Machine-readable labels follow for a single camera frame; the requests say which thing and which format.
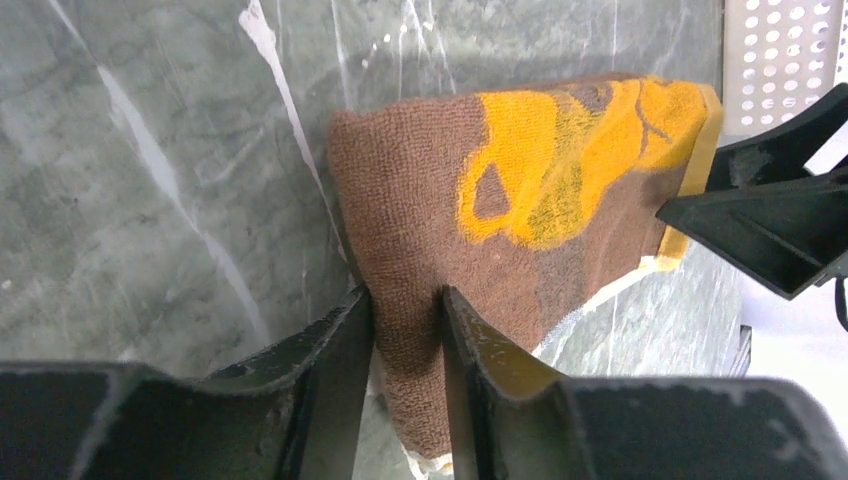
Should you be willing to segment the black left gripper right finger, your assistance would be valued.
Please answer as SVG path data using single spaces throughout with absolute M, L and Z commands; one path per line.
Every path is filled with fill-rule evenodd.
M 458 479 L 843 479 L 847 452 L 798 385 L 569 377 L 442 291 Z

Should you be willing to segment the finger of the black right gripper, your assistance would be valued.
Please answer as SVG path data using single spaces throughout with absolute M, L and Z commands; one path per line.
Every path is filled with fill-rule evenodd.
M 846 123 L 839 84 L 786 123 L 719 148 L 705 193 L 669 200 L 656 216 L 785 299 L 844 279 L 847 150 L 829 172 L 804 165 Z

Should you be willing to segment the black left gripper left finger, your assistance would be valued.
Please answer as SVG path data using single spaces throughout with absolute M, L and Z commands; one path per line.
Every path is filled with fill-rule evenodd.
M 1 365 L 5 479 L 348 479 L 370 295 L 201 379 L 138 362 Z

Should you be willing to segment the white plastic basket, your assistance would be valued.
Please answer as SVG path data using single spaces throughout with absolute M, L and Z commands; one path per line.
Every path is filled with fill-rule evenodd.
M 727 1 L 723 45 L 723 133 L 757 135 L 847 81 L 847 3 Z

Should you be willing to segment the yellow brown bear towel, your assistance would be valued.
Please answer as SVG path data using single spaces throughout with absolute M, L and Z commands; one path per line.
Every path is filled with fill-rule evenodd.
M 584 306 L 674 270 L 688 239 L 656 214 L 704 191 L 722 120 L 711 86 L 634 73 L 332 116 L 331 173 L 416 478 L 453 468 L 442 288 L 535 351 Z

